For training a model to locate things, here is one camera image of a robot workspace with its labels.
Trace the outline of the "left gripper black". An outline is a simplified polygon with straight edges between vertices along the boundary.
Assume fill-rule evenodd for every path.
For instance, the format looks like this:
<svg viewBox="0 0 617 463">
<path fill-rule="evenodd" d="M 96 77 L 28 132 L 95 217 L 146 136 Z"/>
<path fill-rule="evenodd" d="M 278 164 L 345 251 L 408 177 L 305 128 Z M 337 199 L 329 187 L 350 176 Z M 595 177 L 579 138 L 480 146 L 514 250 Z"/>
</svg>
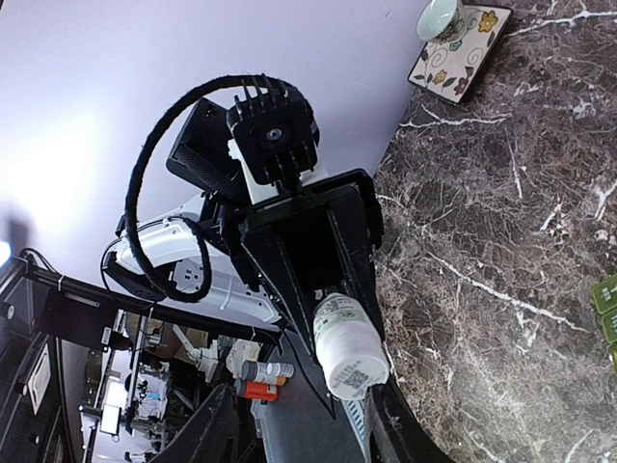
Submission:
<svg viewBox="0 0 617 463">
<path fill-rule="evenodd" d="M 241 279 L 263 283 L 287 324 L 317 361 L 314 292 L 344 287 L 386 339 L 371 255 L 384 225 L 370 175 L 355 169 L 242 208 L 223 206 L 204 223 L 208 241 L 230 256 Z"/>
</svg>

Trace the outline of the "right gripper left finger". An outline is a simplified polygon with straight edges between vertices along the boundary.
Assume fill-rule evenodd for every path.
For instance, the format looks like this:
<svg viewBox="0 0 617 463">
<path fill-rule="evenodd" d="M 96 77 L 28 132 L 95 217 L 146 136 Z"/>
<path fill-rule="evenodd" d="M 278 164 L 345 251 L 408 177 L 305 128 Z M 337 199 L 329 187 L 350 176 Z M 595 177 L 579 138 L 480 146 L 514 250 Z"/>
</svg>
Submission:
<svg viewBox="0 0 617 463">
<path fill-rule="evenodd" d="M 239 419 L 235 391 L 218 385 L 170 444 L 158 455 L 160 463 L 235 462 Z"/>
</svg>

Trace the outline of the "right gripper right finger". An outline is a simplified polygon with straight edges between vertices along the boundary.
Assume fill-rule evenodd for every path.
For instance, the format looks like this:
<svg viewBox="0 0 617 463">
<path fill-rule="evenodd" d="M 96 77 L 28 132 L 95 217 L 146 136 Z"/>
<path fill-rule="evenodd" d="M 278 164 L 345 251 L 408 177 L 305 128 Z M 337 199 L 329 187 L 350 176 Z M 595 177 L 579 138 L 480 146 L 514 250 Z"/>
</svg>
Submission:
<svg viewBox="0 0 617 463">
<path fill-rule="evenodd" d="M 364 461 L 453 463 L 422 429 L 394 379 L 367 390 Z"/>
</svg>

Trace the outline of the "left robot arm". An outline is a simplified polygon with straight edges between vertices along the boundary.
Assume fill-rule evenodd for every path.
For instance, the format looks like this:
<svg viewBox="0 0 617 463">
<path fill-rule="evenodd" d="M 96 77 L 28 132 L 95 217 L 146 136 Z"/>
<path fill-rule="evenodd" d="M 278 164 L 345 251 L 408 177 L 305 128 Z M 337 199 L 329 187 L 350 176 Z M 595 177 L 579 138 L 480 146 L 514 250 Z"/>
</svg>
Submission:
<svg viewBox="0 0 617 463">
<path fill-rule="evenodd" d="M 231 305 L 295 332 L 329 393 L 362 400 L 389 380 L 373 262 L 382 211 L 370 175 L 327 175 L 317 145 L 300 97 L 199 99 L 167 160 L 198 194 L 120 224 L 103 270 L 145 299 Z"/>
</svg>

